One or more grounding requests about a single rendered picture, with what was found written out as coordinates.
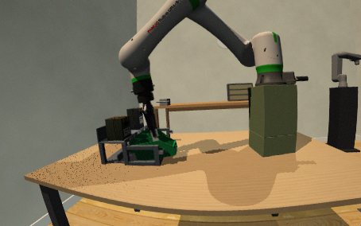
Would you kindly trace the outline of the green bin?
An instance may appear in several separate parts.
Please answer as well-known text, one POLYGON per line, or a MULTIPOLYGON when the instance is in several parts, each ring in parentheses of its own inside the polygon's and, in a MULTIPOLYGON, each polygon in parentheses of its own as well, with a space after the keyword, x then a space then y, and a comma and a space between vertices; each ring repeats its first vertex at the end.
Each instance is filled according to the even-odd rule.
MULTIPOLYGON (((149 130, 147 130, 147 131, 142 131, 140 134, 144 134, 144 133, 151 133, 149 130)), ((168 137, 168 135, 167 134, 165 134, 165 133, 163 133, 162 131, 160 131, 160 130, 157 130, 157 133, 158 133, 158 135, 165 135, 165 136, 167 136, 168 137)))
MULTIPOLYGON (((138 134, 137 136, 135 136, 133 139, 131 139, 129 141, 129 145, 134 145, 139 139, 143 139, 143 138, 149 138, 152 137, 151 134, 138 134)), ((134 150, 130 150, 131 153, 134 153, 134 150)))
MULTIPOLYGON (((134 145, 159 145, 160 150, 165 151, 164 154, 160 154, 161 158, 174 156, 177 154, 177 142, 176 140, 167 137, 165 135, 158 135, 159 140, 154 141, 152 137, 139 139, 134 145), (168 144, 167 144, 168 143, 168 144)), ((154 159, 153 150, 135 150, 137 161, 146 161, 154 159)))

